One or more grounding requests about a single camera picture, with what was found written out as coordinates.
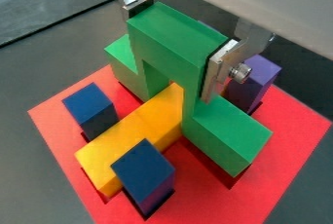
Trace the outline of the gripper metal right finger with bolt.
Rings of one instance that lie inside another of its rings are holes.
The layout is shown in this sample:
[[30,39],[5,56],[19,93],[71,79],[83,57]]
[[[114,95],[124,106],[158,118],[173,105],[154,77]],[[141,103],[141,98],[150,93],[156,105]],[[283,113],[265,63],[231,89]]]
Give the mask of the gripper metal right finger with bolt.
[[272,43],[276,34],[247,19],[239,19],[235,38],[227,41],[208,58],[201,99],[209,103],[231,80],[244,84],[253,68],[244,61],[259,55]]

